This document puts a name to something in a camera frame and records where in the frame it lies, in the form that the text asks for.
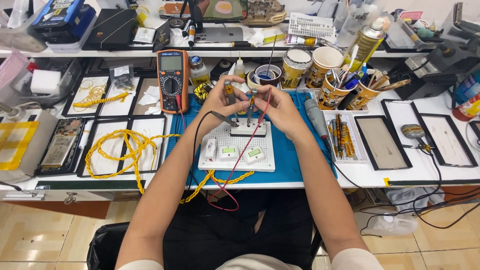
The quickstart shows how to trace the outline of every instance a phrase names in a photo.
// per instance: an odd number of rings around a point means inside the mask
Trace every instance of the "digital multimeter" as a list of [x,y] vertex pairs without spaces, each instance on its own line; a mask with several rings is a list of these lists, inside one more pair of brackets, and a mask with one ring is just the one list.
[[166,49],[156,52],[160,108],[166,113],[188,110],[188,54],[184,50]]

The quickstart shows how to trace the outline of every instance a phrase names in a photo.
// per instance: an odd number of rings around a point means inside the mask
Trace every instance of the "black pants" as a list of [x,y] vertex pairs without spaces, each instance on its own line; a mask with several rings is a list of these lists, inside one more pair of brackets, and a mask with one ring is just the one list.
[[[214,270],[249,253],[311,268],[313,219],[305,191],[241,190],[231,193],[240,208],[210,206],[201,194],[179,206],[163,242],[166,270]],[[235,207],[226,196],[216,205]],[[265,215],[257,233],[258,212]]]

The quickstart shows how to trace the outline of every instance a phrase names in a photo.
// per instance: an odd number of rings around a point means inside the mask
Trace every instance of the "white sponge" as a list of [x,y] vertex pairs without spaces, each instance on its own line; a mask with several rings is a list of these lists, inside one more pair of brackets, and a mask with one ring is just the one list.
[[58,94],[57,86],[61,79],[60,71],[33,70],[32,84],[30,89],[32,93],[39,94]]

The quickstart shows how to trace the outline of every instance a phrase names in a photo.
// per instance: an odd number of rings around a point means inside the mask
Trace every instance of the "black trash bag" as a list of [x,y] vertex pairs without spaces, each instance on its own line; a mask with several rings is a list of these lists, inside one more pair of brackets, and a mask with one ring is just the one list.
[[88,270],[113,270],[120,246],[130,222],[108,224],[100,227],[90,242],[87,253]]

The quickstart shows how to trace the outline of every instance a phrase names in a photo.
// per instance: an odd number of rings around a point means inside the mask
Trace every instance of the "blue silicone mat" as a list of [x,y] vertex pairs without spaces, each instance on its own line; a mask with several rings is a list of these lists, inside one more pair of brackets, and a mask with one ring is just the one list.
[[[330,157],[325,148],[324,142],[320,139],[319,135],[313,129],[310,120],[307,117],[305,112],[305,107],[303,105],[305,101],[305,94],[299,92],[288,92],[292,97],[292,100],[300,112],[302,119],[307,124],[310,131],[313,133],[315,140],[317,141],[320,149],[322,150],[325,158],[327,159],[328,164],[330,164]],[[189,109],[186,113],[183,114],[186,125],[190,124],[192,120],[197,116],[197,112],[200,110],[200,104],[198,104],[193,98],[193,94],[189,94]],[[258,113],[254,113],[253,118],[258,118]],[[299,160],[297,158],[297,152],[295,151],[295,146],[293,142],[285,136],[285,134],[279,131],[273,124],[272,127],[272,141],[273,148],[275,152],[275,172],[255,172],[253,175],[246,177],[245,179],[239,181],[239,184],[257,184],[257,183],[280,183],[280,182],[302,182],[303,178],[300,171]],[[183,131],[183,123],[180,115],[173,115],[172,126],[170,129],[170,134],[181,134]],[[168,157],[173,147],[175,146],[177,140],[173,137],[168,140],[167,144],[167,153],[165,158]],[[199,157],[200,148],[196,153],[196,157]],[[245,172],[234,172],[231,179],[235,179]],[[215,171],[215,177],[218,179],[226,180],[230,171]],[[322,177],[322,172],[318,172],[318,177]],[[197,167],[197,161],[195,161],[195,168],[193,170],[193,175],[198,182],[202,181],[206,176],[206,173],[202,170],[199,170]],[[206,183],[215,184],[211,179]]]

